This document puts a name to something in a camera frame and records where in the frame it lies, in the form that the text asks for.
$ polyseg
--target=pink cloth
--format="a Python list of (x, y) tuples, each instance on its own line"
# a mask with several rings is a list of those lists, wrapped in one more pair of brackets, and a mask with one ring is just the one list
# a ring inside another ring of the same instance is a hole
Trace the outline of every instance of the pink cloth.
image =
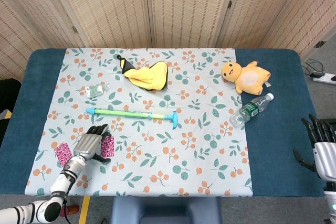
[(101, 141), (100, 153), (102, 157), (114, 156), (114, 137), (107, 136)]
[(72, 158), (72, 153), (67, 143), (62, 143), (59, 147), (56, 147), (55, 153), (62, 167)]

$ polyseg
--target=white bottle cap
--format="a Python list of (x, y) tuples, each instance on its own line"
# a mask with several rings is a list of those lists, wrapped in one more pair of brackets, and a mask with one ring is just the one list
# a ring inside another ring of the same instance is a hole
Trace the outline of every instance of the white bottle cap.
[(270, 101), (274, 99), (274, 95), (271, 93), (266, 94), (266, 96), (270, 98)]

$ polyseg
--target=robotic arm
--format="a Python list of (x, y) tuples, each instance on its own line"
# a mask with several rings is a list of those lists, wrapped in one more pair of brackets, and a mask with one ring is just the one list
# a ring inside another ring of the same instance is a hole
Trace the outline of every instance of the robotic arm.
[(326, 223), (336, 223), (336, 132), (332, 126), (313, 115), (309, 115), (312, 124), (302, 119), (308, 131), (308, 137), (313, 148), (315, 163), (305, 161), (298, 151), (294, 156), (300, 165), (316, 172), (327, 184), (324, 188), (324, 198), (328, 205), (330, 219)]
[(73, 150), (72, 157), (64, 166), (55, 182), (50, 188), (50, 200), (38, 200), (29, 203), (27, 206), (17, 206), (0, 210), (0, 220), (3, 224), (27, 224), (27, 223), (51, 223), (57, 219), (63, 202), (66, 203), (67, 196), (76, 182), (78, 176), (85, 167), (86, 161), (98, 160), (102, 163), (109, 163), (111, 159), (102, 158), (96, 154), (101, 140), (110, 133), (104, 132), (107, 124), (92, 126), (84, 134)]

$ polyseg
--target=water bottle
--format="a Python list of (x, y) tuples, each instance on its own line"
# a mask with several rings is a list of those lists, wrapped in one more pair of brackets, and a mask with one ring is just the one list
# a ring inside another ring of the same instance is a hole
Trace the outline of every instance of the water bottle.
[(248, 122), (251, 118), (263, 111), (273, 98), (274, 95), (271, 93), (268, 93), (264, 97), (254, 98), (230, 117), (231, 124), (234, 127), (242, 126), (244, 123)]

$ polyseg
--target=blue tablecloth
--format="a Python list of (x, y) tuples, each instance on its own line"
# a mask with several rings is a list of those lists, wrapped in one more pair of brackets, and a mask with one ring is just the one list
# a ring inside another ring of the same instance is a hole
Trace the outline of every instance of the blue tablecloth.
[[(43, 132), (65, 49), (35, 51), (28, 62), (14, 112), (0, 148), (0, 194), (23, 194)], [(271, 72), (275, 99), (246, 124), (254, 196), (322, 196), (323, 182), (301, 167), (292, 150), (309, 161), (312, 149), (301, 118), (314, 114), (301, 63), (287, 49), (236, 49), (242, 66), (259, 61)], [(243, 104), (255, 98), (243, 93)]]

